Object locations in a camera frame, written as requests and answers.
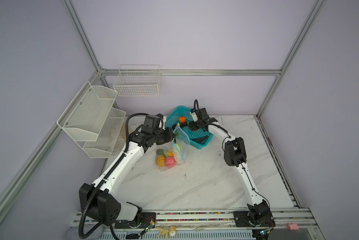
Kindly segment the yellow toy mango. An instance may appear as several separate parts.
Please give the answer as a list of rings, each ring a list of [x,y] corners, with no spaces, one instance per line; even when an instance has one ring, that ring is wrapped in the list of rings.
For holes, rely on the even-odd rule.
[[[159,168],[165,167],[165,156],[164,155],[158,155],[155,158],[155,163]]]

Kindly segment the clear zip top bag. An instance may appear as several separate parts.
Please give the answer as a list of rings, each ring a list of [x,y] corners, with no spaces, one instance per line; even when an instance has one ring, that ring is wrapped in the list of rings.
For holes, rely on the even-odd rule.
[[[190,138],[180,123],[174,125],[171,130],[174,133],[173,140],[155,151],[155,165],[158,172],[182,165],[190,146]]]

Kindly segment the pink toy fruit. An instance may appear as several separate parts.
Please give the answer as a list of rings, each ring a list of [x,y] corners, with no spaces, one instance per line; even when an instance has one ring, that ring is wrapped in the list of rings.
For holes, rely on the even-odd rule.
[[[166,168],[173,168],[176,165],[176,160],[173,156],[168,156],[165,159],[165,167]]]

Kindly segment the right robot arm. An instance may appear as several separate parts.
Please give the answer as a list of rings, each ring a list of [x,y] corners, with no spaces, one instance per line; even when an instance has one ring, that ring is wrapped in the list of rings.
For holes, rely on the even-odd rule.
[[[273,224],[269,201],[259,193],[254,180],[249,173],[245,142],[241,137],[235,137],[224,129],[215,118],[211,118],[206,109],[194,107],[190,110],[193,120],[188,123],[191,130],[201,129],[217,137],[222,144],[224,160],[233,167],[240,176],[247,197],[248,224],[256,227],[262,224]]]

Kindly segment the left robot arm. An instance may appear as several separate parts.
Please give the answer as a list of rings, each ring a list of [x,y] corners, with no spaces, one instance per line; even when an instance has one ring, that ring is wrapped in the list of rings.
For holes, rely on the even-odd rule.
[[[141,207],[130,202],[120,203],[116,194],[120,184],[131,167],[153,145],[171,142],[175,135],[172,129],[164,126],[162,114],[143,113],[144,122],[132,133],[125,132],[125,145],[113,163],[92,184],[83,184],[79,189],[81,218],[78,225],[80,239],[88,238],[102,225],[130,222],[135,226],[141,223]]]

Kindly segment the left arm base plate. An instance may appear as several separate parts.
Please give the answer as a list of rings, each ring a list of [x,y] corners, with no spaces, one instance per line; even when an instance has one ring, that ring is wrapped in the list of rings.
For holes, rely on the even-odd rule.
[[[145,229],[150,225],[150,222],[155,222],[156,213],[154,212],[142,212],[137,214],[134,220],[132,221],[116,221],[113,224],[115,229]]]

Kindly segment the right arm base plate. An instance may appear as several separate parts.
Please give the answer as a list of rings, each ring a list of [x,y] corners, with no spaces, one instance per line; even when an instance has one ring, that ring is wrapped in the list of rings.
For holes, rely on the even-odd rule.
[[[275,221],[271,212],[255,214],[254,211],[234,211],[236,227],[274,227]]]

